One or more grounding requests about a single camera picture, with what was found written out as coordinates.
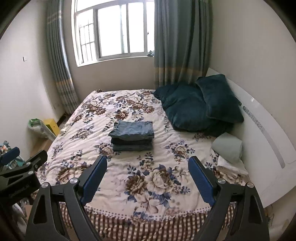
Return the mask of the light blue denim shorts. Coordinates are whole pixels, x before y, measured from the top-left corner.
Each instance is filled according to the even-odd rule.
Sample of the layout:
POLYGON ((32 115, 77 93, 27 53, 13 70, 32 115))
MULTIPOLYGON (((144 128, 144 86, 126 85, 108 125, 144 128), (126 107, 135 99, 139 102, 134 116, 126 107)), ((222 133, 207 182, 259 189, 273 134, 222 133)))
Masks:
POLYGON ((153 124, 152 121, 128 122, 119 120, 109 136, 123 141, 152 140, 154 138, 153 124))

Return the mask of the yellow box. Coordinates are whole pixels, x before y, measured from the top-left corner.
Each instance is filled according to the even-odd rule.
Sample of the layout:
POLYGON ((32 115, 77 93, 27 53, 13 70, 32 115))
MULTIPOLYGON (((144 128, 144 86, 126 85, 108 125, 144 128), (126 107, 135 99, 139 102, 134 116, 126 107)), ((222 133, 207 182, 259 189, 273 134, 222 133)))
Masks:
POLYGON ((49 118, 44 120, 44 124, 51 130, 51 132, 55 135, 58 136, 60 133, 60 128, 58 127, 57 123, 53 118, 49 118))

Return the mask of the folded white cloth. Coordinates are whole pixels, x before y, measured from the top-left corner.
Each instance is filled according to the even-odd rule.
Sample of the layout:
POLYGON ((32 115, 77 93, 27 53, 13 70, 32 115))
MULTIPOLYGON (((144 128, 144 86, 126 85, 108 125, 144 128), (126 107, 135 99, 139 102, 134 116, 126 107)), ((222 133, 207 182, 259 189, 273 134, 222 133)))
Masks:
POLYGON ((245 169, 243 162, 239 159, 238 162, 231 163, 219 156, 217 161, 217 170, 223 172, 232 178, 240 176, 248 176, 248 171, 245 169))

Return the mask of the white bed headboard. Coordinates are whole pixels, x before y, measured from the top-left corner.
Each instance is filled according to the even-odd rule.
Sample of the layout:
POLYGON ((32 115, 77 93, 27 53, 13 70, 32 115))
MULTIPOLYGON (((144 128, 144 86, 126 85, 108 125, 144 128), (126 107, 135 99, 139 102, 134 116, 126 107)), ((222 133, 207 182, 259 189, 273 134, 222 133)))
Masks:
POLYGON ((295 148, 254 97, 233 81, 227 82, 244 117, 244 122, 235 124, 231 133, 242 141, 242 161, 263 207, 267 207, 295 187, 295 148))

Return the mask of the folded dark blue jeans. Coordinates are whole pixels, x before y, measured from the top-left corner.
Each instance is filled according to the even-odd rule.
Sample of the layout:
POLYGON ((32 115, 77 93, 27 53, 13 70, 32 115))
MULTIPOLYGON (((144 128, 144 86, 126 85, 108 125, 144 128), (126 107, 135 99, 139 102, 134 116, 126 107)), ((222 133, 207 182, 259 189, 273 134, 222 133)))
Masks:
POLYGON ((119 138, 111 138, 111 143, 118 146, 150 146, 152 140, 125 141, 119 138))

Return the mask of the folded dark grey pants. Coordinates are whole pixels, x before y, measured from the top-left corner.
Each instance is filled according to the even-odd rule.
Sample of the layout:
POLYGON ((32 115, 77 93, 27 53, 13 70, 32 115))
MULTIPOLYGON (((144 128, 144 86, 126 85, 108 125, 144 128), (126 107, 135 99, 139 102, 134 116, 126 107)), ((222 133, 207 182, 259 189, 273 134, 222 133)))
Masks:
POLYGON ((152 145, 113 145, 113 150, 116 152, 149 151, 152 150, 152 145))

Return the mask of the folded light green cloth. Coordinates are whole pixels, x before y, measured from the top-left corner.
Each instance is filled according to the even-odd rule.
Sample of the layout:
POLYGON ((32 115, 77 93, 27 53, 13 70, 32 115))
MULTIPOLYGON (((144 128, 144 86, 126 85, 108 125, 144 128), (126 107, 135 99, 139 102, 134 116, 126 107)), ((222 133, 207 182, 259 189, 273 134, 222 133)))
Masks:
POLYGON ((241 160, 242 141, 229 133, 223 133, 215 139, 212 149, 225 160, 237 163, 241 160))

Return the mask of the floral bed quilt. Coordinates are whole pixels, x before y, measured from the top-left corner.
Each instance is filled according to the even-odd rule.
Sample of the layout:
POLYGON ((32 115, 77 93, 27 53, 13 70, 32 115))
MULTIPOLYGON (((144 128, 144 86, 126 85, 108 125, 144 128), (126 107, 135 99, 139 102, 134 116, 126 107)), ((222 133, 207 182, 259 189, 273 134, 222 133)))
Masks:
POLYGON ((86 211, 102 238, 110 240, 192 240, 210 206, 188 171, 196 156, 218 178, 244 185, 241 176, 217 170, 213 137, 175 131, 151 90, 95 90, 74 111, 39 168, 40 182, 64 184, 96 158, 107 171, 86 211), (117 151, 109 133, 118 121, 151 121, 150 151, 117 151))

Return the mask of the left striped grey curtain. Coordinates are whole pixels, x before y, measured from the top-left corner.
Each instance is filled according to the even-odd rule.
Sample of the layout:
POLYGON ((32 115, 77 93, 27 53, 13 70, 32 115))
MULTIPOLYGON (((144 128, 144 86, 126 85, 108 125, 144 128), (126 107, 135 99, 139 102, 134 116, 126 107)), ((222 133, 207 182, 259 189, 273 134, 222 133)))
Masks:
POLYGON ((49 1, 47 6, 47 45, 55 85, 65 112, 73 114, 79 106, 68 64, 63 33, 63 1, 49 1))

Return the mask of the dark teal rear pillow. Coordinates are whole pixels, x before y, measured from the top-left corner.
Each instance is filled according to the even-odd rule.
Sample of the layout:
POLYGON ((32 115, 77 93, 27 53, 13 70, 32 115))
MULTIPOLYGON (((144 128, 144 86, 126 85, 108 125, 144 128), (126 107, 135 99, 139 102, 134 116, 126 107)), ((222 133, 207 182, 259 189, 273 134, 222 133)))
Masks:
POLYGON ((244 122, 239 101, 231 90, 225 75, 200 77, 196 84, 203 94, 209 118, 229 123, 244 122))

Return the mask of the dark teal pillow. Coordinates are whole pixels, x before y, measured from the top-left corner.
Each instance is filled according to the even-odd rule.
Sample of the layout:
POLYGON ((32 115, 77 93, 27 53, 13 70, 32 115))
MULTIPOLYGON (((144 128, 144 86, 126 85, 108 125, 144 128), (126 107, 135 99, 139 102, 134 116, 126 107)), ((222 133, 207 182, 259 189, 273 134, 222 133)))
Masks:
POLYGON ((231 90, 225 75, 200 77, 196 84, 203 94, 209 118, 229 123, 244 122, 239 101, 231 90))
POLYGON ((231 131, 234 124, 207 117, 207 107, 201 90, 184 82, 159 87, 154 97, 176 131, 203 133, 218 137, 231 131))

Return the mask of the dark teal front pillow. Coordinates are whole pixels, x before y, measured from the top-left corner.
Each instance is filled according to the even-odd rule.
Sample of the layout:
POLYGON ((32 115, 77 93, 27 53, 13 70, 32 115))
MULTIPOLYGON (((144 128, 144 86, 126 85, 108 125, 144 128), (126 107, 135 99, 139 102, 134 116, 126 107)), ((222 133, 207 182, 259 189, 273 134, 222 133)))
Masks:
POLYGON ((231 131, 234 124, 207 117, 207 107, 201 90, 184 82, 159 87, 154 97, 176 131, 203 133, 218 137, 231 131))

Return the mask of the white framed window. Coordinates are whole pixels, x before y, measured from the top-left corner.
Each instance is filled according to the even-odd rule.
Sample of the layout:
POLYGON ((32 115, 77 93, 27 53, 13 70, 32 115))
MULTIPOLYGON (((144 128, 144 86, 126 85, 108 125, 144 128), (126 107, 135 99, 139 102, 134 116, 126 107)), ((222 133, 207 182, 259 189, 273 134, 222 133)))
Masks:
POLYGON ((72 1, 77 66, 154 55, 154 1, 72 1))

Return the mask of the right teal curtain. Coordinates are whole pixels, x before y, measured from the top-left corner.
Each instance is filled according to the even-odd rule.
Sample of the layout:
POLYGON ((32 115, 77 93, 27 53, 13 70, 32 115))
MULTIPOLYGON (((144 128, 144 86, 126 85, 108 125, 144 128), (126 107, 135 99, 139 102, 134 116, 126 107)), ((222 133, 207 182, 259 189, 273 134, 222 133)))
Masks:
POLYGON ((205 76, 212 45, 211 1, 154 2, 155 86, 205 76))

